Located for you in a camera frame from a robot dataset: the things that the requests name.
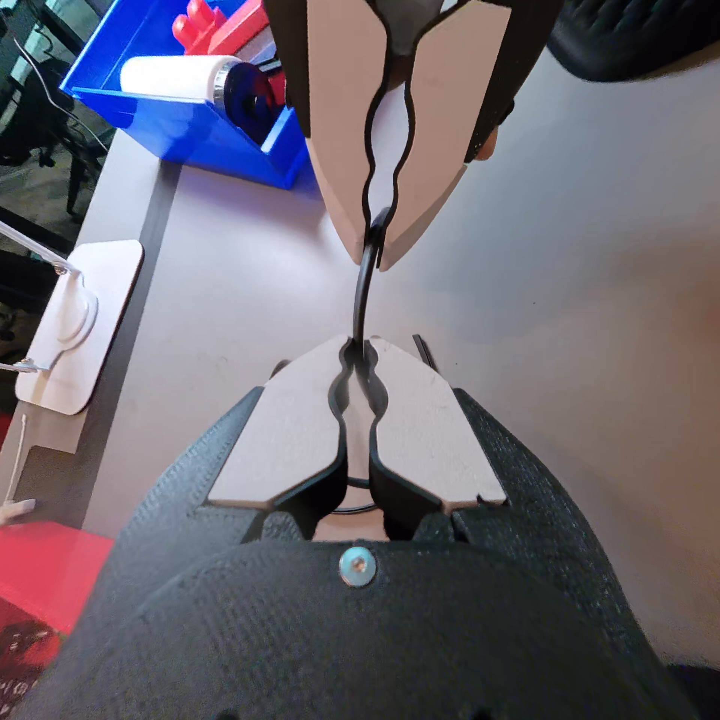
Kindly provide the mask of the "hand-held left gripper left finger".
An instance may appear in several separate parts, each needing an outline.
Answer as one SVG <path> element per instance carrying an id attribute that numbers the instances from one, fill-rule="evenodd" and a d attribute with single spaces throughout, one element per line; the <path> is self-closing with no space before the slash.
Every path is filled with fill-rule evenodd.
<path id="1" fill-rule="evenodd" d="M 207 502 L 288 513 L 312 539 L 347 492 L 349 377 L 350 338 L 336 336 L 253 390 L 249 416 Z"/>

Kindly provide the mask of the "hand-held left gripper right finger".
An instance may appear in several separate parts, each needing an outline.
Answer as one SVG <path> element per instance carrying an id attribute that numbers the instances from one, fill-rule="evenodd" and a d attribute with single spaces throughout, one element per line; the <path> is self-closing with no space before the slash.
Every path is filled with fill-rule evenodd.
<path id="1" fill-rule="evenodd" d="M 390 539 L 426 516 L 502 506 L 507 495 L 451 385 L 381 337 L 368 340 L 369 488 Z"/>

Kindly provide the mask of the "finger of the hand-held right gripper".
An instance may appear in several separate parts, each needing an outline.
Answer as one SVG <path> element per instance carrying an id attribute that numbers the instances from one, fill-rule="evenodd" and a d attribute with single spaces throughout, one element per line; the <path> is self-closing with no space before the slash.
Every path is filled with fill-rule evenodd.
<path id="1" fill-rule="evenodd" d="M 356 264 L 370 223 L 368 117 L 383 87 L 387 29 L 367 1 L 308 1 L 310 159 L 337 235 Z"/>
<path id="2" fill-rule="evenodd" d="M 466 154 L 509 26 L 511 9 L 456 4 L 423 30 L 406 84 L 408 144 L 394 178 L 379 270 L 409 252 L 464 175 Z"/>

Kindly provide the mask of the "red wooden block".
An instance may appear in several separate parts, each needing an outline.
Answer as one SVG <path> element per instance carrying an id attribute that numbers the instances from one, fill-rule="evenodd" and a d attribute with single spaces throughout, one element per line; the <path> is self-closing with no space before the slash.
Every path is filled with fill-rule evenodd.
<path id="1" fill-rule="evenodd" d="M 212 35 L 207 54 L 232 56 L 267 29 L 263 1 L 245 1 Z"/>

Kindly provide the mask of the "blue plastic bin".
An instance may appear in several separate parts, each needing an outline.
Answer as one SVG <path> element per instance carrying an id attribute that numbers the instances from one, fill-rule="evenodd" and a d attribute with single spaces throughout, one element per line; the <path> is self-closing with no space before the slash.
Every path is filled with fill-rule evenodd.
<path id="1" fill-rule="evenodd" d="M 295 111 L 284 107 L 267 139 L 255 143 L 211 102 L 127 94 L 125 62 L 180 56 L 171 26 L 187 1 L 114 1 L 60 89 L 166 161 L 290 189 L 310 163 Z"/>

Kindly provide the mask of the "black cable tie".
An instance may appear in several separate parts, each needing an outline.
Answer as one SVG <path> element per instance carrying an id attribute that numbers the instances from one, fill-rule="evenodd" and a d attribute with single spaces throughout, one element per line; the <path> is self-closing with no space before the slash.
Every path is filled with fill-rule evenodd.
<path id="1" fill-rule="evenodd" d="M 374 268 L 378 265 L 381 259 L 385 225 L 388 221 L 390 213 L 390 207 L 385 207 L 378 213 L 375 219 L 372 221 L 371 228 L 368 231 L 363 257 L 358 273 L 358 280 L 355 287 L 354 297 L 354 311 L 353 311 L 353 341 L 359 352 L 360 359 L 364 359 L 364 343 L 365 343 L 365 317 L 366 317 L 366 306 L 369 296 L 369 288 L 373 275 Z M 427 342 L 419 335 L 412 335 L 412 339 L 418 349 L 420 359 L 425 365 L 432 368 L 433 371 L 438 372 L 437 363 L 431 353 Z M 277 373 L 279 373 L 284 367 L 290 364 L 289 359 L 283 359 L 275 365 L 270 375 L 272 379 Z M 369 480 L 362 480 L 358 478 L 348 477 L 348 486 L 353 488 L 359 488 L 362 490 L 369 490 Z M 332 514 L 336 516 L 356 516 L 364 513 L 369 513 L 376 510 L 377 505 L 374 502 L 367 503 L 356 507 L 347 507 L 335 509 Z"/>

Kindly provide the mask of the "red toy brick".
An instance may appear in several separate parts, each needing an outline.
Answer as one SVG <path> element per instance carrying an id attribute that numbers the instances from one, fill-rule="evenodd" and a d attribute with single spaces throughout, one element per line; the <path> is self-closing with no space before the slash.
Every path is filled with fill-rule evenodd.
<path id="1" fill-rule="evenodd" d="M 218 7 L 211 7 L 206 1 L 190 1 L 186 13 L 175 18 L 172 33 L 186 56 L 205 56 L 215 33 L 226 21 Z"/>

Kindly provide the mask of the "red plastic bin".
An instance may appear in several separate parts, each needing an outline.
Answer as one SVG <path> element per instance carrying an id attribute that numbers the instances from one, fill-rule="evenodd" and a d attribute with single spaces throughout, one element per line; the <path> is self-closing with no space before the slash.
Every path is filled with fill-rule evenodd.
<path id="1" fill-rule="evenodd" d="M 57 658 L 114 541 L 52 521 L 1 527 L 1 718 Z"/>

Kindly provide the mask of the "white tape roll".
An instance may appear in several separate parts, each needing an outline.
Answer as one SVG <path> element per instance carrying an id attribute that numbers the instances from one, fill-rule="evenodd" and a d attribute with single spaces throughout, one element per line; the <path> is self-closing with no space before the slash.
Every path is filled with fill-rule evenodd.
<path id="1" fill-rule="evenodd" d="M 282 112 L 266 74 L 231 55 L 134 57 L 121 68 L 120 87 L 129 95 L 209 103 L 258 145 Z"/>

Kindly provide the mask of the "white metal panel stand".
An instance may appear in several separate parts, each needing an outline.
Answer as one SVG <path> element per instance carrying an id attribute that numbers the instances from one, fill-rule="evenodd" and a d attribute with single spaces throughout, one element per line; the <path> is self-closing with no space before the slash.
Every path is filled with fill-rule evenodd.
<path id="1" fill-rule="evenodd" d="M 5 222 L 1 231 L 59 276 L 28 357 L 1 368 L 18 373 L 18 401 L 74 416 L 95 390 L 143 262 L 143 246 L 136 239 L 83 243 L 63 258 Z"/>

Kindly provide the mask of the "black office chair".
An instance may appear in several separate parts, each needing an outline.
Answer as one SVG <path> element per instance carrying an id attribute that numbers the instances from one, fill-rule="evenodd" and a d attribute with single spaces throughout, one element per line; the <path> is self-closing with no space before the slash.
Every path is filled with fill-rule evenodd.
<path id="1" fill-rule="evenodd" d="M 1 2 L 1 205 L 79 225 L 114 131 L 60 89 L 108 1 Z"/>

